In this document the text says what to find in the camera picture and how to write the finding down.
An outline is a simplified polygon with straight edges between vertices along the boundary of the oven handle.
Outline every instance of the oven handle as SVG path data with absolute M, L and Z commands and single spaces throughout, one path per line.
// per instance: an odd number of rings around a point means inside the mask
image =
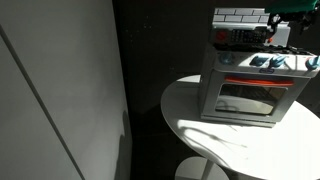
M 226 76 L 225 81 L 233 83 L 241 83 L 248 85 L 263 85 L 263 86 L 292 86 L 293 81 L 274 81 L 274 80 L 257 80 L 257 79 L 245 79 L 234 76 Z

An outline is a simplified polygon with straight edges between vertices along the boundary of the oven door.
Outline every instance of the oven door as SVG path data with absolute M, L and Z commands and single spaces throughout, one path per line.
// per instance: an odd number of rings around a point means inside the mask
M 306 78 L 214 71 L 201 116 L 279 122 L 307 83 Z

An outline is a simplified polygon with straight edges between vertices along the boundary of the oven window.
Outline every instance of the oven window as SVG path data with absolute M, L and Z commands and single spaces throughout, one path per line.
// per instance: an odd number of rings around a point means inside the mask
M 287 89 L 223 84 L 216 103 L 216 111 L 241 114 L 270 115 Z

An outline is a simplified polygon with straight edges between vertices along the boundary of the table top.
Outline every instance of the table top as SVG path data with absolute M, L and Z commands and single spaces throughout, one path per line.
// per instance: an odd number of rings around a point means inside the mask
M 200 76 L 164 91 L 163 116 L 190 148 L 218 165 L 262 179 L 320 178 L 320 120 L 294 102 L 273 128 L 215 124 L 200 119 Z

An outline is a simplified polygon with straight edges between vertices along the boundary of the dark background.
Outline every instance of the dark background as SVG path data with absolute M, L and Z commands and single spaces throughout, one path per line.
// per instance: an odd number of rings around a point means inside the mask
M 257 8 L 268 2 L 113 1 L 133 136 L 132 179 L 173 179 L 179 163 L 197 155 L 171 132 L 159 103 L 170 83 L 200 73 L 214 7 Z M 302 36 L 293 26 L 289 44 L 320 53 L 319 24 Z M 314 98 L 320 90 L 317 79 L 299 97 L 314 112 L 320 112 Z

